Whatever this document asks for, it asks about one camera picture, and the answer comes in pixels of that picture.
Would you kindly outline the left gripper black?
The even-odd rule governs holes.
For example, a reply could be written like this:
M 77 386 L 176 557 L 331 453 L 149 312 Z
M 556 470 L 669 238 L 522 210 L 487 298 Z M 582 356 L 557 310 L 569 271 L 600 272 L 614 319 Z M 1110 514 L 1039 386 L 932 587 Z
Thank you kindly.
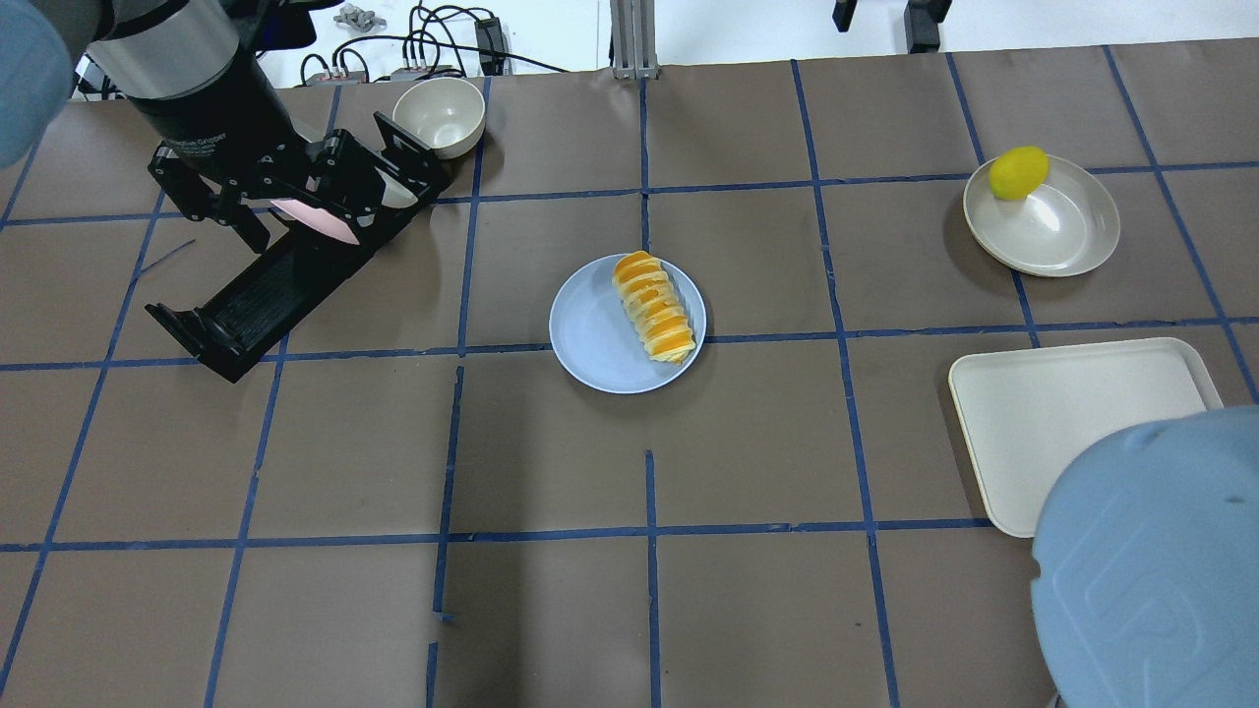
M 300 199 L 337 215 L 334 241 L 383 244 L 384 185 L 374 152 L 350 131 L 336 128 L 322 140 L 292 139 L 256 157 L 212 175 L 210 163 L 194 165 L 162 141 L 149 163 L 149 174 L 167 199 L 190 220 L 224 220 L 253 254 L 269 247 L 269 229 L 248 202 Z

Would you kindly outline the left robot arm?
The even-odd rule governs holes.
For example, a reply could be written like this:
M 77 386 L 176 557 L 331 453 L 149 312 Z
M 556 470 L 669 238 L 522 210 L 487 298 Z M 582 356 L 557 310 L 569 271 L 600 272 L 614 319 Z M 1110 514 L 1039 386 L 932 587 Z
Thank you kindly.
M 83 55 L 160 135 L 150 171 L 180 213 L 230 227 L 256 254 L 269 237 L 252 199 L 353 248 L 392 214 L 383 159 L 349 134 L 302 136 L 217 1 L 5 1 L 4 166 L 60 112 Z

